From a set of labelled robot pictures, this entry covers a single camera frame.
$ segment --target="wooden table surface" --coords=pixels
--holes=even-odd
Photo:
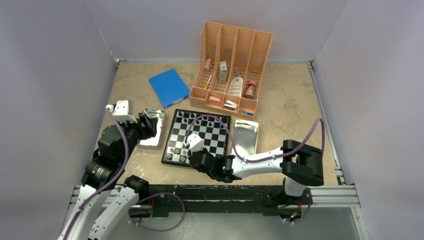
[[[164,109],[149,84],[149,78],[175,68],[189,88],[192,87],[199,71],[198,63],[141,63],[124,62],[119,65],[109,104],[117,100],[132,100],[134,115],[144,108]],[[283,140],[293,139],[301,142],[309,132],[315,119],[321,116],[313,83],[305,64],[268,64],[263,74],[258,107],[252,121],[259,123],[256,153],[281,147]],[[136,147],[118,181],[137,175],[150,184],[186,185],[281,185],[281,173],[257,174],[233,183],[217,182],[206,174],[190,167],[180,167],[161,163],[166,140],[175,109],[186,109],[211,113],[190,106],[186,99],[165,109],[166,117],[160,149]],[[231,117],[231,131],[237,117]],[[100,130],[112,125],[105,115]],[[321,128],[317,127],[307,144],[321,148]],[[324,184],[338,185],[331,150],[327,147],[323,156]]]

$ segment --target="small box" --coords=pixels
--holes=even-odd
[[[219,62],[219,83],[225,84],[227,82],[227,62]]]

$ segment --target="gray floor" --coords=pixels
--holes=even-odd
[[[168,218],[146,219],[152,228],[169,228],[181,213]],[[295,226],[281,223],[279,217],[243,213],[188,213],[182,224],[169,232],[152,232],[128,224],[125,216],[110,240],[358,240],[350,208],[312,208]]]

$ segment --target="pink bottle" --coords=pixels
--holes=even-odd
[[[244,93],[244,97],[247,99],[253,99],[255,97],[255,91],[256,91],[256,80],[250,79],[249,85],[247,85],[247,90]]]

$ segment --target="yellow marker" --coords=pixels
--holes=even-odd
[[[209,80],[207,81],[206,85],[204,86],[204,89],[208,89],[209,83],[211,82],[211,78],[212,78],[212,75],[209,76]]]

